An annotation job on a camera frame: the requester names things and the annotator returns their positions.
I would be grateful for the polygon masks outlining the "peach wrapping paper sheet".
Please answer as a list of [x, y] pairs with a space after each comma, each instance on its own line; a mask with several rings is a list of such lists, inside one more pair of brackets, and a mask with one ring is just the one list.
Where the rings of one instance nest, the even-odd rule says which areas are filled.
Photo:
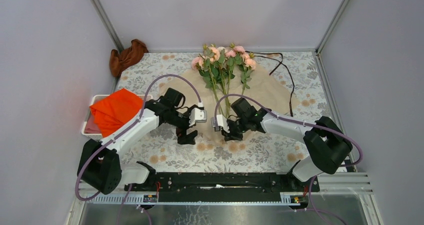
[[[224, 137], [220, 132], [215, 132], [211, 125], [211, 119], [214, 116], [215, 106], [217, 104], [213, 90], [206, 87], [206, 82], [197, 70], [188, 69], [180, 76], [187, 79], [196, 88], [207, 111], [207, 122], [196, 124], [194, 129], [198, 131], [203, 140], [219, 145], [223, 144]], [[264, 105], [264, 107], [282, 115], [289, 115], [289, 102], [291, 102], [293, 109], [300, 104], [300, 101], [296, 97], [290, 98], [291, 92], [281, 82], [270, 76], [269, 72], [263, 66], [258, 65], [250, 77], [251, 80], [247, 82], [250, 88], [245, 89], [243, 94], [256, 100]], [[168, 78], [165, 82], [159, 84], [159, 94], [164, 95], [169, 88], [184, 94], [186, 97], [185, 105], [187, 107], [198, 103], [196, 93], [185, 81], [175, 77]]]

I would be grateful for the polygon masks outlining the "pink fake flower bunch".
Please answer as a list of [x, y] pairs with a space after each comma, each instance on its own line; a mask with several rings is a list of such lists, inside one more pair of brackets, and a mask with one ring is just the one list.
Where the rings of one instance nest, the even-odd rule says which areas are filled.
[[229, 50], [225, 53], [227, 57], [227, 65], [229, 68], [229, 76], [232, 77], [234, 68], [240, 70], [240, 82], [242, 85], [241, 94], [250, 89], [248, 82], [252, 80], [251, 75], [257, 67], [257, 62], [254, 60], [255, 55], [248, 52], [241, 45], [230, 43]]

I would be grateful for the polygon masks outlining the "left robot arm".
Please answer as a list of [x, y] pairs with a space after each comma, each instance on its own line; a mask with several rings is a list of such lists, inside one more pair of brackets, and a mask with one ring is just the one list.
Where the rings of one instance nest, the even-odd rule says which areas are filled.
[[194, 145], [197, 130], [191, 130], [197, 123], [207, 120], [207, 112], [201, 100], [182, 113], [180, 102], [185, 96], [169, 88], [158, 99], [150, 99], [143, 103], [142, 109], [117, 131], [101, 140], [88, 140], [81, 153], [75, 194], [79, 195], [81, 181], [108, 195], [120, 185], [137, 184], [148, 191], [155, 185], [153, 168], [146, 163], [138, 162], [136, 166], [124, 166], [120, 157], [128, 152], [137, 141], [159, 128], [162, 124], [175, 127], [175, 135], [179, 145]]

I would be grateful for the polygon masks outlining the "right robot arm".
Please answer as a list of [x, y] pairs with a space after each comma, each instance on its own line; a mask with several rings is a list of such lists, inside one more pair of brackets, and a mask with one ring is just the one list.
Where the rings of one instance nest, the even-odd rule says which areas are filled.
[[226, 141], [240, 141], [245, 132], [252, 131], [277, 134], [303, 143], [309, 155], [298, 161], [286, 178], [287, 186], [293, 191], [301, 190], [314, 176], [334, 174], [353, 149], [352, 139], [327, 116], [311, 123], [280, 115], [262, 104], [256, 109], [251, 101], [247, 96], [238, 95], [231, 105], [237, 119], [226, 119], [216, 112], [211, 120], [212, 127], [220, 131]]

